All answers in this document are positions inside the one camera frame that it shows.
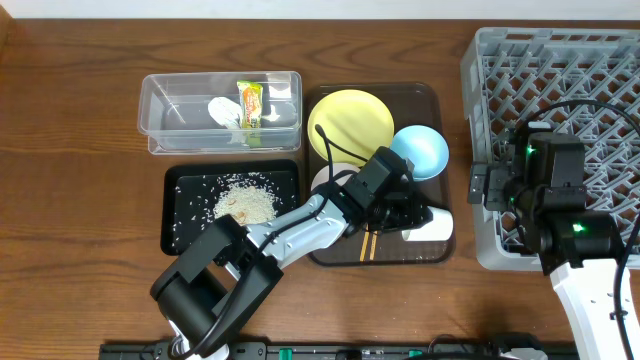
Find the yellow green snack wrapper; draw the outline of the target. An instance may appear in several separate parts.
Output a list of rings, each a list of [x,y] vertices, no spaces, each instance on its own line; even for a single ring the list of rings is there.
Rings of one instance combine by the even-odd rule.
[[[263,110],[263,86],[256,82],[238,81],[242,115],[242,128],[260,128]]]

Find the light blue bowl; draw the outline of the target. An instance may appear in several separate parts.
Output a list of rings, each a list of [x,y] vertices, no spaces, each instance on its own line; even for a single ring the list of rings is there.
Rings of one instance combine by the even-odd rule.
[[[391,150],[413,165],[412,176],[425,181],[440,175],[449,161],[449,147],[444,137],[425,125],[411,125],[398,131]]]

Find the rice food waste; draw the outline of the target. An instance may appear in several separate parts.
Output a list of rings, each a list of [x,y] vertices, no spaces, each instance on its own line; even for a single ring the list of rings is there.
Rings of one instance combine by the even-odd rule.
[[[288,171],[183,176],[174,188],[169,249],[186,249],[217,218],[240,225],[263,223],[298,206],[297,185]]]

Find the white cup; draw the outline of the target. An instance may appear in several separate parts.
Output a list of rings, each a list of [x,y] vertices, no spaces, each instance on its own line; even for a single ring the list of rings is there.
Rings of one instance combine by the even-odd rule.
[[[442,242],[453,235],[454,220],[450,211],[429,207],[432,218],[419,228],[403,230],[402,238],[406,242]]]

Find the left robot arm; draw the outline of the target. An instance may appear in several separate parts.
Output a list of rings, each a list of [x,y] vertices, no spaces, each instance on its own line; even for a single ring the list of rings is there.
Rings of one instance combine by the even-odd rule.
[[[370,191],[355,179],[322,184],[304,205],[264,223],[241,226],[222,216],[151,286],[151,297],[176,333],[169,358],[206,359],[219,352],[299,258],[362,226],[413,232],[435,221],[435,209],[409,185]]]

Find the yellow plate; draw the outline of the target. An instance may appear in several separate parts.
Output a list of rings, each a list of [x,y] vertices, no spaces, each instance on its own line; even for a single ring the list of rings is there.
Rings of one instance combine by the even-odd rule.
[[[328,139],[350,152],[331,146],[334,162],[361,167],[381,147],[389,147],[395,133],[393,116],[375,95],[356,89],[332,92],[311,109],[307,123],[310,146],[327,160],[324,140],[315,127],[320,125]]]

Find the white tissue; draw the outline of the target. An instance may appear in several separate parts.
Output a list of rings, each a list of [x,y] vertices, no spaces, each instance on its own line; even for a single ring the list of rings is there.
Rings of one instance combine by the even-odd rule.
[[[220,126],[239,129],[241,106],[226,97],[215,97],[207,105],[211,118]]]

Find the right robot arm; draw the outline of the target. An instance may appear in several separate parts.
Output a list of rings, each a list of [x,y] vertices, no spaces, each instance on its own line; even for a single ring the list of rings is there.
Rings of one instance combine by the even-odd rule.
[[[624,241],[612,215],[586,207],[585,148],[574,135],[525,131],[507,164],[475,162],[468,201],[511,212],[560,299],[582,359],[636,359],[639,321]]]

